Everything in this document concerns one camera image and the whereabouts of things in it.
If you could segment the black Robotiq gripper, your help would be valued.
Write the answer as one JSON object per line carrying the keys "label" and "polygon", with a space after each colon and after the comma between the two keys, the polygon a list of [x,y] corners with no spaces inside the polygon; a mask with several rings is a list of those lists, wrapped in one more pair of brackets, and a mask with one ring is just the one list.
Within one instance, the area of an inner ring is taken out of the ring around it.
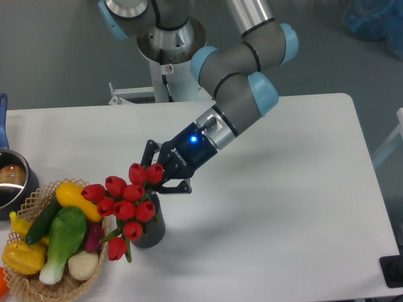
{"label": "black Robotiq gripper", "polygon": [[217,149],[195,123],[163,144],[148,140],[140,164],[149,167],[159,152],[157,163],[164,168],[163,181],[183,179],[177,186],[161,186],[160,194],[191,194],[190,179],[195,171],[217,154]]}

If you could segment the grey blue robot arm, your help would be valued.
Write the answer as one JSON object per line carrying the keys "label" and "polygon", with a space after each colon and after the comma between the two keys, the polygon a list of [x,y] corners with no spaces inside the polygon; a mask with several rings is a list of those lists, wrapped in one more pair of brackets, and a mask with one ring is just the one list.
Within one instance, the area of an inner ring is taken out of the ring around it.
{"label": "grey blue robot arm", "polygon": [[228,1],[242,43],[228,51],[207,46],[202,24],[186,1],[100,1],[114,36],[135,36],[148,61],[158,103],[193,101],[204,89],[214,105],[172,140],[147,142],[141,163],[160,164],[148,193],[190,193],[190,178],[219,150],[270,111],[278,93],[263,70],[298,52],[290,25],[276,22],[266,1]]}

